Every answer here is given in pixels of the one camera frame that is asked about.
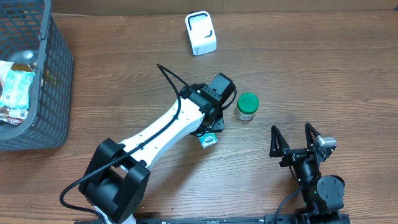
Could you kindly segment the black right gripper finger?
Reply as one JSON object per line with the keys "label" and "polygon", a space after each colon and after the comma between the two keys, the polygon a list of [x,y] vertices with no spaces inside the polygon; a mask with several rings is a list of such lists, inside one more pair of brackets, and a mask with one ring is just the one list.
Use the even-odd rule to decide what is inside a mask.
{"label": "black right gripper finger", "polygon": [[305,135],[307,140],[307,147],[310,148],[313,146],[316,137],[319,136],[320,133],[310,123],[306,123]]}
{"label": "black right gripper finger", "polygon": [[271,127],[271,146],[270,146],[270,157],[282,157],[285,152],[290,150],[290,146],[284,139],[280,130],[276,125]]}

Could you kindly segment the small teal tissue pack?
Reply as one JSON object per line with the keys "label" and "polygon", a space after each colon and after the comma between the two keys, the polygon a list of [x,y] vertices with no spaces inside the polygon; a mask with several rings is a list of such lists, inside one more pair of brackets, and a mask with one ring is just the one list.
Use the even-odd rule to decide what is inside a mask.
{"label": "small teal tissue pack", "polygon": [[206,133],[198,137],[198,139],[203,149],[213,146],[218,142],[218,138],[215,133]]}

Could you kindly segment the green lid jar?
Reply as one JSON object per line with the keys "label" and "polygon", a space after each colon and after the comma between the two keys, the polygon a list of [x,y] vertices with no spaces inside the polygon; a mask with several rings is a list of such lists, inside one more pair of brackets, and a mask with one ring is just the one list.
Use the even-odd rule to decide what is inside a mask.
{"label": "green lid jar", "polygon": [[235,115],[238,119],[249,121],[253,119],[254,114],[259,108],[258,97],[251,92],[243,93],[237,101],[235,108]]}

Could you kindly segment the yellow liquid bottle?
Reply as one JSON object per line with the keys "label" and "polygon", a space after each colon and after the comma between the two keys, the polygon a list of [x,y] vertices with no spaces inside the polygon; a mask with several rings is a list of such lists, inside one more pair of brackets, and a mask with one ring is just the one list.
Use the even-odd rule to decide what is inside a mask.
{"label": "yellow liquid bottle", "polygon": [[38,56],[39,52],[37,50],[16,52],[9,57],[9,61],[13,63],[11,69],[14,71],[34,72]]}

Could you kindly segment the brown snack bag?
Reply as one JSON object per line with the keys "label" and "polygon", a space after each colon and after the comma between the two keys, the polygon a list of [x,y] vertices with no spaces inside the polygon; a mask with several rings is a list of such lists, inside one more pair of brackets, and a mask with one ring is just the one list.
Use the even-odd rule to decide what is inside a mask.
{"label": "brown snack bag", "polygon": [[[1,96],[5,96],[4,89],[6,85],[6,78],[8,72],[11,70],[12,65],[12,62],[1,61]],[[1,106],[1,121],[13,124],[15,126],[23,123],[28,114],[29,110],[26,109],[13,109],[8,106]]]}

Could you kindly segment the teal wet wipes pack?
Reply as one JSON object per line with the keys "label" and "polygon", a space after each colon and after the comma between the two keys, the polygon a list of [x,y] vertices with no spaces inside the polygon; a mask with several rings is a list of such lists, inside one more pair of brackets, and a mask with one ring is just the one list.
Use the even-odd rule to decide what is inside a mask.
{"label": "teal wet wipes pack", "polygon": [[1,95],[1,106],[28,110],[30,107],[30,88],[34,78],[34,72],[9,70]]}

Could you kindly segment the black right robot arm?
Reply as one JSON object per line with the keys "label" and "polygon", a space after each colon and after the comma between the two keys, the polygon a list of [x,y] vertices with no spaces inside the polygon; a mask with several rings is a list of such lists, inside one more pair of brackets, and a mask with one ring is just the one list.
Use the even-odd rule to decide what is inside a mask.
{"label": "black right robot arm", "polygon": [[[270,157],[279,157],[281,167],[288,167],[298,183],[298,189],[278,206],[271,220],[286,223],[349,223],[348,215],[341,215],[344,207],[345,182],[337,175],[322,176],[320,163],[326,161],[337,147],[333,136],[320,134],[310,123],[305,124],[306,148],[291,149],[279,128],[271,127]],[[304,207],[294,214],[282,216],[282,207],[292,197],[302,194]]]}

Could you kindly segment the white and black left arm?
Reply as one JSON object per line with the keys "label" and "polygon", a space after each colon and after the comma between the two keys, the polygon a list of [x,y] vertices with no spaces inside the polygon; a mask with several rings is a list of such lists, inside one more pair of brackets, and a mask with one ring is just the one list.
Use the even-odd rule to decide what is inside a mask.
{"label": "white and black left arm", "polygon": [[185,136],[223,130],[224,103],[234,86],[194,84],[138,134],[120,143],[104,140],[78,184],[102,223],[133,223],[155,163]]}

